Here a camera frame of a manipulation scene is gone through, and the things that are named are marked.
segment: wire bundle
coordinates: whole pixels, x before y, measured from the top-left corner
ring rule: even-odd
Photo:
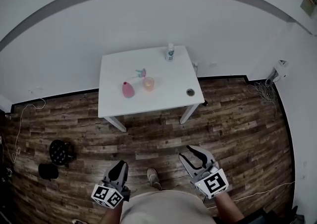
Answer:
[[[274,83],[276,81],[274,81],[274,79],[278,76],[278,72],[274,69],[274,71],[270,74],[270,76],[265,80],[265,82],[256,82],[254,85],[247,85],[247,91],[252,94],[259,94],[262,99],[267,102],[267,103],[273,103],[274,107],[275,107],[275,119],[273,121],[276,120],[276,92],[274,90]],[[249,91],[248,87],[254,87],[256,92],[252,93]]]

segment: white table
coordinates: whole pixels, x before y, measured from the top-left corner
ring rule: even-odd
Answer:
[[[101,63],[99,81],[98,117],[103,117],[119,130],[127,129],[115,117],[118,115],[165,110],[188,106],[180,119],[183,124],[203,103],[195,71],[185,46],[176,46],[174,61],[165,60],[166,47],[144,49],[104,55]],[[146,69],[148,77],[155,81],[154,89],[147,92],[143,88],[142,78],[135,70]],[[135,96],[125,98],[122,84],[129,82]],[[193,89],[194,96],[186,91]]]

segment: sneaker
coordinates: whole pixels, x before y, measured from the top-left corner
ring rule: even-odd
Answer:
[[[72,220],[73,224],[88,224],[87,222],[83,222],[83,221],[80,221],[80,220]]]
[[[149,168],[147,171],[148,180],[152,187],[155,189],[161,190],[161,185],[159,182],[159,176],[157,171],[154,168]]]

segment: glass cup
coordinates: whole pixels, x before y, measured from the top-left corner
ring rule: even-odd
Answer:
[[[146,91],[152,91],[154,88],[154,79],[151,77],[145,77],[143,79],[143,87]]]

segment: electrical cable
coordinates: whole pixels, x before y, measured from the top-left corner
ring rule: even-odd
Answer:
[[[7,145],[7,143],[5,142],[4,134],[1,133],[1,135],[2,135],[2,137],[3,137],[3,141],[4,141],[5,145],[6,145],[6,149],[7,149],[8,153],[9,153],[9,157],[10,157],[10,160],[11,160],[12,163],[15,163],[16,158],[17,158],[18,155],[21,153],[21,148],[17,146],[17,142],[18,142],[18,137],[19,137],[19,135],[20,135],[20,131],[21,131],[21,123],[22,123],[23,112],[25,111],[25,109],[26,109],[28,106],[33,106],[33,107],[34,107],[35,109],[37,109],[37,110],[41,110],[42,108],[44,108],[45,105],[46,105],[46,101],[45,101],[44,99],[42,99],[42,98],[40,98],[40,99],[44,101],[44,105],[43,105],[42,107],[38,108],[38,107],[34,106],[33,104],[28,104],[28,105],[25,106],[24,109],[22,110],[22,113],[21,113],[21,116],[20,116],[19,132],[18,132],[18,135],[16,136],[16,139],[15,139],[15,149],[16,149],[16,153],[12,153],[12,158],[13,158],[13,160],[12,160],[12,158],[11,158],[8,145]]]
[[[1,146],[2,146],[2,163],[4,163],[4,147],[2,143],[1,143]]]
[[[281,186],[284,186],[284,185],[286,185],[286,184],[292,184],[292,183],[294,183],[294,182],[295,182],[295,181],[293,181],[293,182],[287,182],[287,183],[278,185],[278,186],[274,187],[272,190],[274,190],[274,189],[276,189],[276,188],[279,188],[279,187],[281,187]],[[267,191],[263,191],[263,192],[257,192],[257,193],[254,193],[254,194],[252,194],[252,195],[249,195],[249,196],[246,196],[246,197],[243,197],[243,198],[239,198],[239,199],[233,200],[233,202],[237,202],[237,201],[240,201],[240,200],[245,199],[245,198],[253,197],[253,196],[257,195],[257,194],[268,193],[268,192],[271,192],[272,190],[267,190]]]
[[[265,80],[265,82],[256,82],[254,85],[247,85],[247,91],[252,94],[252,95],[256,95],[259,94],[262,99],[265,102],[268,103],[273,103],[274,108],[275,108],[275,118],[273,121],[276,120],[276,115],[277,115],[277,109],[276,109],[276,93],[274,90],[274,83],[276,81],[274,81],[274,79],[278,76],[278,72],[274,69],[274,71],[270,74],[270,76]],[[252,93],[249,91],[248,87],[254,87],[256,92]]]
[[[198,78],[197,74],[198,74],[198,65],[196,66],[196,77]]]

